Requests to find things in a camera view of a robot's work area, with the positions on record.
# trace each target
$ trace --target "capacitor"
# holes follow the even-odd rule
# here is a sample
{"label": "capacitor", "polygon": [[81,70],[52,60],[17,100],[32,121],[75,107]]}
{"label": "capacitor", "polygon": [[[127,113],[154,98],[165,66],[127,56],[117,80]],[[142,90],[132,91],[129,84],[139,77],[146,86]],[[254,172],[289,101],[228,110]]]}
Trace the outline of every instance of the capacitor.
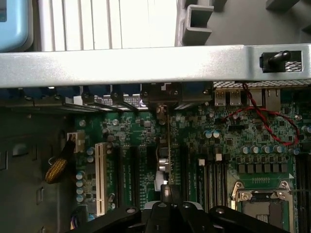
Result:
{"label": "capacitor", "polygon": [[290,153],[290,154],[292,154],[292,155],[299,155],[300,154],[300,150],[298,149],[298,148],[290,148],[289,150],[288,150],[288,152]]}
{"label": "capacitor", "polygon": [[301,128],[301,130],[304,132],[304,133],[311,133],[311,126],[303,126]]}
{"label": "capacitor", "polygon": [[87,220],[90,222],[90,221],[92,221],[92,220],[94,220],[94,219],[95,219],[95,216],[94,216],[94,215],[89,215]]}
{"label": "capacitor", "polygon": [[214,114],[213,112],[210,112],[210,113],[208,114],[208,117],[211,118],[211,119],[214,118],[214,116],[215,116],[215,114]]}
{"label": "capacitor", "polygon": [[119,125],[119,121],[117,119],[112,120],[112,125],[113,126],[118,126]]}
{"label": "capacitor", "polygon": [[95,151],[95,148],[94,147],[90,147],[90,148],[87,149],[86,153],[87,153],[87,155],[93,155],[94,151]]}
{"label": "capacitor", "polygon": [[107,129],[107,128],[103,129],[103,130],[102,130],[102,133],[103,133],[104,135],[109,134],[109,129]]}
{"label": "capacitor", "polygon": [[252,147],[251,147],[251,152],[254,153],[254,154],[258,154],[258,153],[259,153],[259,147],[257,147],[257,146],[252,146]]}
{"label": "capacitor", "polygon": [[92,155],[90,155],[90,156],[87,157],[86,160],[87,160],[88,163],[93,163],[94,162],[94,157]]}
{"label": "capacitor", "polygon": [[263,146],[263,147],[261,147],[261,150],[262,150],[264,153],[266,153],[266,154],[269,154],[269,153],[270,153],[270,147],[268,147],[268,146]]}
{"label": "capacitor", "polygon": [[274,151],[275,153],[282,153],[283,148],[282,148],[282,146],[275,145],[275,146],[273,147],[273,151]]}
{"label": "capacitor", "polygon": [[78,171],[77,174],[76,174],[76,179],[77,180],[82,180],[83,177],[85,176],[85,172],[84,171]]}
{"label": "capacitor", "polygon": [[219,138],[220,137],[220,133],[217,130],[213,131],[213,137],[214,138]]}
{"label": "capacitor", "polygon": [[239,116],[236,115],[236,114],[233,114],[232,118],[233,118],[234,120],[237,120],[237,119],[239,118]]}
{"label": "capacitor", "polygon": [[212,131],[206,130],[206,131],[205,131],[205,137],[206,137],[206,138],[211,138],[211,137],[212,137]]}
{"label": "capacitor", "polygon": [[85,195],[78,195],[76,197],[76,200],[77,200],[77,202],[83,202],[84,198],[85,198]]}
{"label": "capacitor", "polygon": [[246,146],[242,146],[241,147],[241,153],[248,154],[249,153],[248,148]]}
{"label": "capacitor", "polygon": [[76,193],[77,193],[78,195],[81,195],[81,194],[84,193],[84,189],[83,189],[82,187],[77,188],[77,189],[76,189]]}
{"label": "capacitor", "polygon": [[82,187],[83,185],[85,185],[85,183],[86,183],[86,181],[85,181],[84,179],[78,180],[78,181],[76,182],[76,186],[80,188],[80,187]]}

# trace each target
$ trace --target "electrolytic capacitor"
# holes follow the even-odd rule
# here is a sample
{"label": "electrolytic capacitor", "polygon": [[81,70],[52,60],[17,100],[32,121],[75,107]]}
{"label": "electrolytic capacitor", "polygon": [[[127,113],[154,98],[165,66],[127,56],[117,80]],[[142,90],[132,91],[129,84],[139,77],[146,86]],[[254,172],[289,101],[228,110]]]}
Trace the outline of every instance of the electrolytic capacitor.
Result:
{"label": "electrolytic capacitor", "polygon": [[213,137],[214,138],[219,138],[220,137],[220,133],[217,130],[213,131]]}
{"label": "electrolytic capacitor", "polygon": [[241,153],[243,153],[243,154],[248,154],[248,153],[249,153],[248,148],[247,148],[246,146],[242,146],[242,147],[241,147]]}
{"label": "electrolytic capacitor", "polygon": [[303,126],[301,128],[301,130],[304,132],[304,133],[311,133],[311,126]]}
{"label": "electrolytic capacitor", "polygon": [[263,147],[261,147],[261,150],[262,150],[264,153],[266,153],[266,154],[269,154],[269,153],[270,153],[270,147],[268,147],[268,146],[263,146]]}
{"label": "electrolytic capacitor", "polygon": [[78,171],[77,174],[76,174],[76,179],[77,180],[82,180],[83,177],[85,176],[85,172],[84,171]]}
{"label": "electrolytic capacitor", "polygon": [[82,195],[78,195],[76,197],[76,200],[77,200],[77,202],[83,202],[84,198],[85,198],[85,195],[82,194]]}
{"label": "electrolytic capacitor", "polygon": [[259,153],[259,147],[257,147],[257,146],[252,146],[252,147],[251,147],[251,152],[254,153],[254,154],[258,154],[258,153]]}
{"label": "electrolytic capacitor", "polygon": [[81,194],[84,193],[84,189],[83,189],[82,187],[77,188],[77,189],[76,189],[76,193],[77,193],[78,195],[81,195]]}
{"label": "electrolytic capacitor", "polygon": [[76,182],[76,186],[80,188],[80,187],[82,187],[83,185],[85,185],[85,183],[86,183],[86,181],[85,181],[84,179],[78,180],[78,181]]}
{"label": "electrolytic capacitor", "polygon": [[87,155],[93,155],[94,151],[95,151],[95,148],[94,147],[90,147],[90,148],[87,149],[86,153],[87,153]]}
{"label": "electrolytic capacitor", "polygon": [[206,130],[205,132],[204,132],[204,134],[205,134],[205,137],[206,138],[212,138],[212,131],[210,131],[210,130]]}
{"label": "electrolytic capacitor", "polygon": [[94,156],[90,155],[90,156],[87,157],[86,160],[87,160],[88,163],[93,163],[94,162]]}
{"label": "electrolytic capacitor", "polygon": [[273,147],[273,151],[275,153],[282,153],[283,152],[283,148],[282,148],[282,146],[276,145],[276,146]]}
{"label": "electrolytic capacitor", "polygon": [[292,154],[292,155],[299,155],[300,154],[300,150],[298,148],[290,148],[288,150],[289,154]]}

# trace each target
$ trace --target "yellow cable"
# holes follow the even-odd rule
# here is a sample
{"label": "yellow cable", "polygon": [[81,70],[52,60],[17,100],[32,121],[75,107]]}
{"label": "yellow cable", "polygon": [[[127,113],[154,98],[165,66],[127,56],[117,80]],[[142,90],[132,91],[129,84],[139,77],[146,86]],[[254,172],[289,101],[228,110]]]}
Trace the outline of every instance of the yellow cable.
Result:
{"label": "yellow cable", "polygon": [[67,160],[59,158],[55,163],[50,167],[48,172],[45,174],[46,183],[54,183],[57,178],[60,177],[67,165]]}

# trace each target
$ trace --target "white connector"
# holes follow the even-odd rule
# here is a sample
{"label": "white connector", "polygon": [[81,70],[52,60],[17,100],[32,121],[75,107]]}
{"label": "white connector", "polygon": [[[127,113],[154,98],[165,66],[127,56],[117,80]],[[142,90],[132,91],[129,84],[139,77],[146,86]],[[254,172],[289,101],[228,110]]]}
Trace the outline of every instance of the white connector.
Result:
{"label": "white connector", "polygon": [[106,143],[95,144],[96,172],[96,214],[102,216],[107,211],[107,152]]}
{"label": "white connector", "polygon": [[84,131],[78,131],[74,133],[67,133],[67,140],[75,142],[76,147],[74,148],[74,153],[83,152],[85,144],[85,134]]}

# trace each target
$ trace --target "blue object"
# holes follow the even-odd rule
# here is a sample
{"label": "blue object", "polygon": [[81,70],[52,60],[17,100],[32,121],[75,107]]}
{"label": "blue object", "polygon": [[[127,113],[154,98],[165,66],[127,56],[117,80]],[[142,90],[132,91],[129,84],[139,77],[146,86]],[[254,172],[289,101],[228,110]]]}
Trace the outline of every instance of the blue object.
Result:
{"label": "blue object", "polygon": [[6,1],[6,11],[2,11],[0,15],[0,52],[28,49],[33,42],[33,16],[30,14],[32,2],[0,0],[1,3],[2,1]]}

